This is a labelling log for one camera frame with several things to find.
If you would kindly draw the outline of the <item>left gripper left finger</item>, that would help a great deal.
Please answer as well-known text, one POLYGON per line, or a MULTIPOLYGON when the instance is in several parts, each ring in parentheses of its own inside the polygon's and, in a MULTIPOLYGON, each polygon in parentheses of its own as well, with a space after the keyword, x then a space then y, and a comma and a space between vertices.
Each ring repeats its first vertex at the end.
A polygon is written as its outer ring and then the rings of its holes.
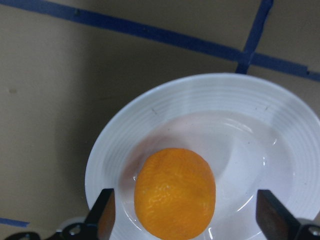
POLYGON ((115 191, 103 189, 84 223, 88 228, 89 240, 109 240, 116 220, 115 191))

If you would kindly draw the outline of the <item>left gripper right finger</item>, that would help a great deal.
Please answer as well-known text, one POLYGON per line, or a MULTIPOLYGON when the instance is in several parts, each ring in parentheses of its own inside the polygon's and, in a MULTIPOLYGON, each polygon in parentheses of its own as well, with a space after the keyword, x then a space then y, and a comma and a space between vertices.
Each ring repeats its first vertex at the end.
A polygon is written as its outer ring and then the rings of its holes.
POLYGON ((257 191, 255 220, 268 240, 294 240, 300 222, 267 189, 257 191))

